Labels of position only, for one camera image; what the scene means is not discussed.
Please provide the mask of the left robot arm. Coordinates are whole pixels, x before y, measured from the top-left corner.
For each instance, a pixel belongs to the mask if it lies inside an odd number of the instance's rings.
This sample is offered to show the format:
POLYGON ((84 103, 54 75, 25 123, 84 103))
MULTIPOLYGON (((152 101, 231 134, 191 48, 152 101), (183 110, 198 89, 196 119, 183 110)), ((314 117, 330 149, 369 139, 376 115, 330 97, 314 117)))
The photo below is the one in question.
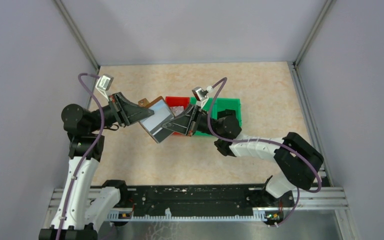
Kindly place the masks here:
POLYGON ((124 207, 130 200, 125 181, 108 180, 99 196, 87 206, 104 150, 103 130, 115 124, 127 127, 153 115, 153 110, 129 101, 120 92, 111 94, 108 104, 95 111, 78 104, 63 108, 63 128, 70 139, 67 179, 55 216, 49 227, 39 232, 40 240, 98 239, 111 209, 124 207))

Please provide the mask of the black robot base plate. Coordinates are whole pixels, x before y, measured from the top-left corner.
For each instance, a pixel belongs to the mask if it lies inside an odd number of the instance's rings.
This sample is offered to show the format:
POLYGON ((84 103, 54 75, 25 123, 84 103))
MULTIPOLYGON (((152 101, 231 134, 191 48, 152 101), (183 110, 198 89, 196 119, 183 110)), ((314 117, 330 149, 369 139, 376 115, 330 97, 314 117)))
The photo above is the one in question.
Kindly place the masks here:
POLYGON ((259 184, 131 185, 121 192, 117 208, 127 208, 134 217, 246 217, 254 208, 294 206, 291 191, 280 198, 259 184))

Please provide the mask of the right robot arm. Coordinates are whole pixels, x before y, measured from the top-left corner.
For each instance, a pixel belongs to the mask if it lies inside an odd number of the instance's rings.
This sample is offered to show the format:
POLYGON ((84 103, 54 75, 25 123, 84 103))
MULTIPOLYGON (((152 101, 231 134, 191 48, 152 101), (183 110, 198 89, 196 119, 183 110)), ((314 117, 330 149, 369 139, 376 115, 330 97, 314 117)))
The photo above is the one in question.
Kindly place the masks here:
POLYGON ((267 206, 275 206, 281 197, 297 188, 308 192, 317 183, 319 192, 322 180, 319 170, 323 156, 296 132, 281 138, 261 138, 242 133, 236 111, 226 109, 217 113, 217 119, 197 105, 189 104, 178 116, 163 122, 162 127, 185 136, 196 132, 216 137, 214 145, 223 156, 253 157, 272 160, 280 172, 269 177, 261 199, 267 206))

